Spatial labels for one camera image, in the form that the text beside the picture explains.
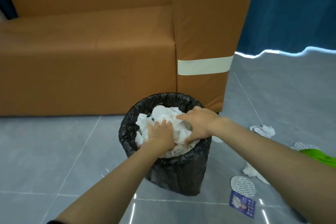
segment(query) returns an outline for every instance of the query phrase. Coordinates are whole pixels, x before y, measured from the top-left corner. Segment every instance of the green object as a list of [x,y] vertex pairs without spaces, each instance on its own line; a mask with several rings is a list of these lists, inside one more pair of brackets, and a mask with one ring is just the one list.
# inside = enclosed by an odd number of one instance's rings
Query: green object
[[336,158],[329,157],[328,155],[321,152],[321,150],[306,149],[306,150],[300,150],[300,152],[313,159],[316,159],[317,161],[323,164],[336,168]]

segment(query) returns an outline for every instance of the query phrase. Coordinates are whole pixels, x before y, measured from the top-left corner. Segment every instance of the sofa armrest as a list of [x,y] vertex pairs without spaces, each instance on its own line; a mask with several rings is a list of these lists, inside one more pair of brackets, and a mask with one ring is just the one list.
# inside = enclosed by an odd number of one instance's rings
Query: sofa armrest
[[173,0],[177,90],[221,111],[250,0]]

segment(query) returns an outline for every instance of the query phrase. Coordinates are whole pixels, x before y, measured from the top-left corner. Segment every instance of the person's left arm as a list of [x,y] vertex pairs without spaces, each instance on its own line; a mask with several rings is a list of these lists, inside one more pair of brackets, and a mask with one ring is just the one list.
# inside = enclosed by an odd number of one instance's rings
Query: person's left arm
[[157,158],[175,147],[172,124],[148,127],[148,141],[66,208],[55,220],[64,224],[119,223],[142,179]]

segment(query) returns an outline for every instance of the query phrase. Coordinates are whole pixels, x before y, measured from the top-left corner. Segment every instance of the hand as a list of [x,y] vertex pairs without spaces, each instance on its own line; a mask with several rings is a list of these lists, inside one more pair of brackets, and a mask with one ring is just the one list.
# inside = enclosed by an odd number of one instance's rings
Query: hand
[[162,150],[162,153],[174,149],[176,143],[174,141],[174,130],[171,122],[166,124],[163,120],[161,125],[155,122],[154,127],[148,124],[148,141],[155,142]]
[[185,120],[192,126],[192,133],[185,140],[186,144],[190,144],[193,141],[212,136],[211,127],[221,117],[209,109],[195,106],[187,113],[176,116],[176,119]]

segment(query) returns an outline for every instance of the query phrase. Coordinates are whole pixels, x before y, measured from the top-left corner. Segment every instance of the person's left hand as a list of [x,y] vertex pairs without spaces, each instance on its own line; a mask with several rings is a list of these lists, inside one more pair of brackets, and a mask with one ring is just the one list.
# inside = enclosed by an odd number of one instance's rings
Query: person's left hand
[[171,122],[163,120],[161,125],[155,122],[154,126],[148,124],[148,141],[155,142],[162,150],[162,153],[174,149],[174,130]]

